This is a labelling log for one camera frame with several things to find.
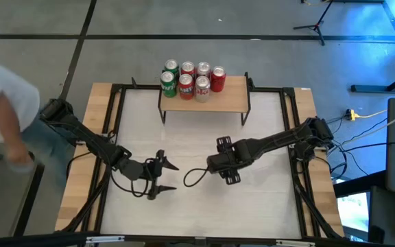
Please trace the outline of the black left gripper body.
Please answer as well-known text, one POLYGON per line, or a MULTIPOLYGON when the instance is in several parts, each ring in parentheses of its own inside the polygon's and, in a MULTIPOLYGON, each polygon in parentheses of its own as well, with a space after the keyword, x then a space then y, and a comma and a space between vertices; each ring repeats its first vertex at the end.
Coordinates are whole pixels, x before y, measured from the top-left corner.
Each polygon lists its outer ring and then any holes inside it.
POLYGON ((149 158, 145 162, 145 179, 147 181, 150 181, 150 188, 149 191, 147 192, 147 199, 148 200, 154 200, 158 194, 156 194, 156 187, 159 186, 157 184, 158 178, 162 175, 162 161, 164 157, 164 151, 159 150, 156 153, 156 156, 154 158, 149 158))

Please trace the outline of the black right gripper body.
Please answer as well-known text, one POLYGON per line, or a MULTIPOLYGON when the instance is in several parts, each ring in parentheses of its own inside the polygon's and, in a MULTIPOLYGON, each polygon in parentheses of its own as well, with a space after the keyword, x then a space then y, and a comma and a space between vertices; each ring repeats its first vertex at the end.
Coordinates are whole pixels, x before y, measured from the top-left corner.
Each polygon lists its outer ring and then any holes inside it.
POLYGON ((253 163, 246 139, 232 142, 232 151, 210 155, 206 159, 210 173, 220 173, 228 169, 242 169, 253 163))

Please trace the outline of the red Coca-Cola can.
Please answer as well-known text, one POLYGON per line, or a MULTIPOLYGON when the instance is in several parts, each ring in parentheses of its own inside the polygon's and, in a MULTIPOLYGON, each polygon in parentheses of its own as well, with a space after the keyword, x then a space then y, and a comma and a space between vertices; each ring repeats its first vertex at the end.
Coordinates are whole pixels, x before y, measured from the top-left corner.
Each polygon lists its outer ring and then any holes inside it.
POLYGON ((226 81, 226 70, 221 66, 213 68, 211 73, 211 90, 214 92, 221 92, 224 89, 226 81))

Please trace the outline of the red Fanta can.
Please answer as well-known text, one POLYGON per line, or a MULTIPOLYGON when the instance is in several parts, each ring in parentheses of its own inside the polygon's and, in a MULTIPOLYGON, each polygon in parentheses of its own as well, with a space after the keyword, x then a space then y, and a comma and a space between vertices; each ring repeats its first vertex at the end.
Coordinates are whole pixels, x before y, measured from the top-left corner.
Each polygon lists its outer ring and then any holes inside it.
POLYGON ((193 98, 194 81, 191 75, 182 74, 178 80, 180 97, 184 100, 193 98))

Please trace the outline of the green Sprite can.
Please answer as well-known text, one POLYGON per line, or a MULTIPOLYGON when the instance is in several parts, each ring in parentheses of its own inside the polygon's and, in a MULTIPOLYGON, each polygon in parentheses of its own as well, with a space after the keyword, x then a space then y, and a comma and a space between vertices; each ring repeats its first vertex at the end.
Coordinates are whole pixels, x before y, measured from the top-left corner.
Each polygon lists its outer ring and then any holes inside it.
POLYGON ((179 77, 179 64, 174 59, 169 59, 164 64, 164 71, 172 72, 175 76, 175 79, 179 77))
POLYGON ((176 96, 176 75, 170 71, 164 71, 160 76, 160 85, 162 87, 164 96, 175 97, 176 96))

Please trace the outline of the red soda can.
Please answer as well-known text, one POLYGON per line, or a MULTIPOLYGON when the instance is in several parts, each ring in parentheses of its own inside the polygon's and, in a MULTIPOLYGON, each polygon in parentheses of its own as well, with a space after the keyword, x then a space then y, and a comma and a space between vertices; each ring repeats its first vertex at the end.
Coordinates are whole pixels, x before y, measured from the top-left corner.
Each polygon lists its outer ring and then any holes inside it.
POLYGON ((186 61, 183 62, 182 65, 180 66, 180 74, 188 74, 190 75, 192 78, 195 78, 195 65, 190 62, 190 61, 186 61))

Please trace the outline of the person's forearm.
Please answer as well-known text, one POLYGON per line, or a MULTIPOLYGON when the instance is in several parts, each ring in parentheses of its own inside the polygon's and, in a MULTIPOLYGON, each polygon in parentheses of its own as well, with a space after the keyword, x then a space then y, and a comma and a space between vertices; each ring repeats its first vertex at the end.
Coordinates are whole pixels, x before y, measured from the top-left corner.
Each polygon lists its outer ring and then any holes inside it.
POLYGON ((0 134, 8 148, 10 158, 20 158, 28 155, 28 151, 21 139, 19 119, 9 99, 0 93, 0 134))

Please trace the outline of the wooden shelf black legs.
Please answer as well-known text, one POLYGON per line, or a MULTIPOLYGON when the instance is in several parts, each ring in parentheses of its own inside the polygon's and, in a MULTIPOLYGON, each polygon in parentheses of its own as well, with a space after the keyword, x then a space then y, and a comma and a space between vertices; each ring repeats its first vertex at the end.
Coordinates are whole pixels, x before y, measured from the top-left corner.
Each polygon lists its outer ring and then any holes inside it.
POLYGON ((165 123, 167 111, 184 111, 239 113, 241 115, 241 125, 244 126, 250 110, 250 91, 244 75, 229 75, 226 78, 224 90, 219 93, 211 92, 210 99, 204 103, 195 99, 184 100, 179 96, 166 97, 162 92, 158 96, 158 111, 163 124, 165 123))

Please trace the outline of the black desk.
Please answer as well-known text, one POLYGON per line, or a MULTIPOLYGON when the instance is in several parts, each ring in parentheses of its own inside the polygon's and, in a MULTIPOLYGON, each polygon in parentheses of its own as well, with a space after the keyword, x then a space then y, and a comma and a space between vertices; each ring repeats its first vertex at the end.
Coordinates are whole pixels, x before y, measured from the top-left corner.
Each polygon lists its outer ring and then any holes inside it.
POLYGON ((360 178, 344 181, 333 185, 335 197, 342 198, 369 191, 371 187, 385 189, 386 171, 376 172, 360 178))

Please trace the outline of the lit computer screen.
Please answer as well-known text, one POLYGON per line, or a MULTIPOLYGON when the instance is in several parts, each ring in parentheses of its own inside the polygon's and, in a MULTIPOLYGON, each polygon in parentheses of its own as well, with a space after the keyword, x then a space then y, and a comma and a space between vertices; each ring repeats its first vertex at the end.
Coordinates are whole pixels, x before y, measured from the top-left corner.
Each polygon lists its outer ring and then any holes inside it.
POLYGON ((346 236, 368 239, 370 193, 337 199, 339 217, 346 236))

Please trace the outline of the black rig crossbar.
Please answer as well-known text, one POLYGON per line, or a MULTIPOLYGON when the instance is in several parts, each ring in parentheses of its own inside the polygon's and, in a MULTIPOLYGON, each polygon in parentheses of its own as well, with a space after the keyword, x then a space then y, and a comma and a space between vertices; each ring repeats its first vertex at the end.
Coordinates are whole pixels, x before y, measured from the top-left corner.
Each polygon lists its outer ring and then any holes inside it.
MULTIPOLYGON (((86 244, 86 238, 99 235, 94 232, 85 233, 53 233, 46 235, 27 235, 22 237, 2 237, 0 247, 67 247, 86 244)), ((124 235, 124 242, 167 242, 167 243, 187 243, 194 244, 195 237, 168 237, 168 236, 144 236, 144 235, 124 235)), ((277 239, 251 239, 251 238, 223 238, 206 237, 208 244, 258 244, 276 245, 277 239)), ((316 247, 351 247, 349 241, 338 239, 323 239, 308 237, 305 239, 288 239, 296 241, 314 242, 316 247)))

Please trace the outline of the person's hand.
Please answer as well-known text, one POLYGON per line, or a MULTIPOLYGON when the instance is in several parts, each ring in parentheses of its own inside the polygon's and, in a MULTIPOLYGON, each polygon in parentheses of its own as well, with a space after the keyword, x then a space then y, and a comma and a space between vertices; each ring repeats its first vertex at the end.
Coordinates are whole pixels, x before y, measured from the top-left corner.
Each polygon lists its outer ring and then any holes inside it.
POLYGON ((34 162, 23 143, 9 145, 5 159, 8 165, 16 172, 30 172, 34 168, 34 162))

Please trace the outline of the black tripod stand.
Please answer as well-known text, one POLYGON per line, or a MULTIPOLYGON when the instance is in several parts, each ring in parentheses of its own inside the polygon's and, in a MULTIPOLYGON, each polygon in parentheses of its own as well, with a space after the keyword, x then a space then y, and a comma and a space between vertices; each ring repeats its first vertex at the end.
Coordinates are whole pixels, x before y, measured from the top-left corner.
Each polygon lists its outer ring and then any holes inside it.
POLYGON ((321 17, 319 18, 319 20, 312 25, 302 25, 302 26, 296 26, 293 27, 294 30, 303 30, 303 29, 309 29, 311 31, 314 31, 318 37, 320 38, 320 44, 321 46, 325 46, 325 41, 324 41, 324 36, 320 30, 320 26, 321 24, 323 24, 324 22, 324 17, 326 15, 326 13, 328 12, 329 8, 331 7, 332 3, 334 2, 334 0, 326 0, 326 2, 328 3, 326 9, 323 11, 321 17))

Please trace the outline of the person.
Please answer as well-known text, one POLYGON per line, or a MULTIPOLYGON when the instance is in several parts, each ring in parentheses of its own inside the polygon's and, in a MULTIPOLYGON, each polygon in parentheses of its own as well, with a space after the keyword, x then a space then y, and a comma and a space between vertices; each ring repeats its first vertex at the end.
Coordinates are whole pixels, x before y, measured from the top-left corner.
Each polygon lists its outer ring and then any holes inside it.
MULTIPOLYGON (((21 139, 32 160, 36 159, 50 168, 56 187, 64 191, 67 183, 67 165, 72 159, 75 136, 65 129, 51 128, 40 120, 39 90, 21 76, 0 65, 0 93, 10 101, 21 129, 21 139)), ((0 143, 7 152, 0 134, 0 143)))

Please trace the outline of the silver metal bracket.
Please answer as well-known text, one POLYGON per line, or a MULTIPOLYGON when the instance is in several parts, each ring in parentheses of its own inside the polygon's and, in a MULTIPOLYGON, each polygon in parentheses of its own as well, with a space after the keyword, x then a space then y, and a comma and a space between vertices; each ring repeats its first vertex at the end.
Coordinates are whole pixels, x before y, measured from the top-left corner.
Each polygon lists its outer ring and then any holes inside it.
POLYGON ((316 247, 314 242, 296 241, 288 239, 277 239, 276 245, 284 247, 316 247))
POLYGON ((101 244, 101 243, 111 243, 111 242, 124 242, 124 235, 111 235, 111 236, 91 236, 87 237, 86 244, 101 244))

